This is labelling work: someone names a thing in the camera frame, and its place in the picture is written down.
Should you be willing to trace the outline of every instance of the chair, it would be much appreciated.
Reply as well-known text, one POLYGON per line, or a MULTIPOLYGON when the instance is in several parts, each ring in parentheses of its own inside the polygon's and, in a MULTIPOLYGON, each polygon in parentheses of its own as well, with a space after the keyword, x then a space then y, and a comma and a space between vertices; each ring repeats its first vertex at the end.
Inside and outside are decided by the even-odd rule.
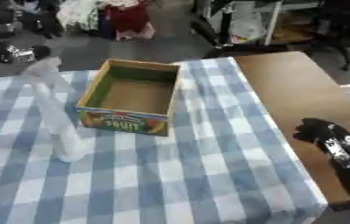
POLYGON ((343 70, 350 69, 350 0, 325 0, 316 17, 317 30, 306 53, 311 55, 321 47, 331 46, 345 60, 343 70))
MULTIPOLYGON (((234 13, 233 4, 235 1, 246 0, 215 0, 210 6, 210 15, 212 16, 219 11, 222 11, 222 19, 220 21, 220 32, 212 28, 204 17, 199 17, 198 20, 191 22, 191 27, 199 35, 201 35, 207 42, 209 42, 213 49, 208 52, 204 59, 217 58, 219 56, 227 55, 249 55, 256 53, 276 53, 286 52, 288 47, 286 45, 256 45, 256 44, 232 44, 229 42, 229 29, 232 22, 232 15, 234 13)), ((260 3, 274 3, 281 0, 255 0, 260 3)), ((192 11, 195 12, 198 8, 197 0, 194 1, 192 11)))

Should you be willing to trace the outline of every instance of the fruit box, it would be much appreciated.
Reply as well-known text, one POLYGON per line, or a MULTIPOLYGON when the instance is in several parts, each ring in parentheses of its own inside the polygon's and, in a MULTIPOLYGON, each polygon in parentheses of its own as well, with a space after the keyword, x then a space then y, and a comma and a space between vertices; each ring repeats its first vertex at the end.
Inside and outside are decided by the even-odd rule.
POLYGON ((168 136, 179 66, 108 59, 77 103, 87 127, 168 136))

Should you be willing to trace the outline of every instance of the desk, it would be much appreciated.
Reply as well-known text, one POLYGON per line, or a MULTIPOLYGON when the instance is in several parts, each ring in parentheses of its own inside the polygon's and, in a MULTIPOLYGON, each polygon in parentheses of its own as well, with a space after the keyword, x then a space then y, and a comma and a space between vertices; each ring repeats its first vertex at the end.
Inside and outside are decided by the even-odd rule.
POLYGON ((304 117, 336 122, 350 131, 350 98, 301 52, 238 57, 236 61, 329 204, 350 201, 327 155, 292 137, 304 117))
MULTIPOLYGON (((233 59, 181 63, 168 137, 77 125, 52 156, 32 90, 0 78, 0 223, 305 223, 327 202, 233 59)), ((95 72, 62 74, 81 95, 95 72)), ((77 116, 76 95, 56 94, 77 116)))

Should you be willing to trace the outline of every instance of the wooden table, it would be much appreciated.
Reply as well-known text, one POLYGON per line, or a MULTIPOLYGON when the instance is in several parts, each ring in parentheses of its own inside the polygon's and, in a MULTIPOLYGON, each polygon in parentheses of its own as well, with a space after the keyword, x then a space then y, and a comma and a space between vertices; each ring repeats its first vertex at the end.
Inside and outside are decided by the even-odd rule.
POLYGON ((326 119, 350 131, 350 96, 301 52, 235 59, 329 204, 349 202, 350 196, 329 165, 327 155, 292 135, 305 117, 326 119))

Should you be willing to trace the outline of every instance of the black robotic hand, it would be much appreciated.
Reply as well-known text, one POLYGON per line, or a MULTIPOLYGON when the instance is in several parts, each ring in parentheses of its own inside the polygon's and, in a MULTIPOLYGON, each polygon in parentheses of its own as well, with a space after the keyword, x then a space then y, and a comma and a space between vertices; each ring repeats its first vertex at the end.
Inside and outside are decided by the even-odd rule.
POLYGON ((51 49, 45 45, 35 45, 29 49, 18 49, 13 45, 0 41, 0 63, 26 63, 42 60, 51 54, 51 49))
POLYGON ((341 183, 350 193, 350 132, 336 123, 318 118, 305 118, 302 122, 293 136, 315 143, 329 154, 341 183))

